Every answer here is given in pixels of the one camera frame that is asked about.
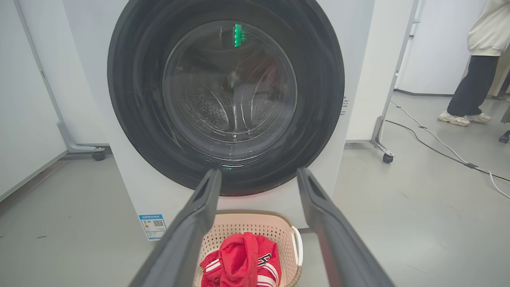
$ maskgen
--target caster wheel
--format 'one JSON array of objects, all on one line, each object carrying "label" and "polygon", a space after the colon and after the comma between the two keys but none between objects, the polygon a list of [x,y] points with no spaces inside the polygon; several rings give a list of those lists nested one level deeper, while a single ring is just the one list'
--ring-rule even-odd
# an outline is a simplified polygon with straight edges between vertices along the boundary
[{"label": "caster wheel", "polygon": [[105,153],[104,152],[95,152],[92,154],[92,158],[97,161],[102,161],[105,159]]},{"label": "caster wheel", "polygon": [[385,163],[390,163],[390,162],[393,161],[393,156],[387,155],[387,154],[383,154],[382,161],[385,162]]},{"label": "caster wheel", "polygon": [[508,136],[507,135],[502,135],[500,138],[499,138],[499,142],[502,142],[502,143],[507,143],[508,142]]}]

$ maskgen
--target red clothing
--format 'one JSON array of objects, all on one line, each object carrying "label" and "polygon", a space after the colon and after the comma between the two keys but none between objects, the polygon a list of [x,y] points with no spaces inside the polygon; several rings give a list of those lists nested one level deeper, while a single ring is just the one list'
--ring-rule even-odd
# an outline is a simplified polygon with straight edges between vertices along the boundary
[{"label": "red clothing", "polygon": [[282,276],[278,245],[250,232],[229,236],[200,266],[201,287],[278,287]]}]

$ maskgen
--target white sneaker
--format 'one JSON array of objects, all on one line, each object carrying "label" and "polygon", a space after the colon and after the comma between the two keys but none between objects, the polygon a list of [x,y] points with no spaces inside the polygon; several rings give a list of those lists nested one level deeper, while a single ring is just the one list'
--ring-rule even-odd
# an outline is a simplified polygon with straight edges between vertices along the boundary
[{"label": "white sneaker", "polygon": [[469,120],[467,118],[463,116],[451,115],[446,110],[438,116],[438,120],[462,127],[467,127],[469,125]]},{"label": "white sneaker", "polygon": [[482,124],[488,123],[491,120],[491,117],[484,113],[476,115],[467,115],[465,118],[470,122],[477,122]]}]

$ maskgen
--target black pants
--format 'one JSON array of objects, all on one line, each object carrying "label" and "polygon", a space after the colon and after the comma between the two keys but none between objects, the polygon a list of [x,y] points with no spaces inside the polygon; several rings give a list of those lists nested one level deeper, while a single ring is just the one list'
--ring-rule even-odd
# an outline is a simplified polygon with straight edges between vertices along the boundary
[{"label": "black pants", "polygon": [[491,88],[499,57],[471,56],[468,74],[451,98],[448,112],[456,116],[481,114],[478,108]]}]

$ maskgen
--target white hoodie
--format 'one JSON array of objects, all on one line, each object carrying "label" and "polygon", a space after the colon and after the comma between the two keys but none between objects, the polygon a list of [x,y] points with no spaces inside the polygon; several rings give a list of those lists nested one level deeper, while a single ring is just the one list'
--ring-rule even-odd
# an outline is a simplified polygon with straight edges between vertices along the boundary
[{"label": "white hoodie", "polygon": [[499,57],[510,43],[510,0],[488,0],[468,35],[472,56]]}]

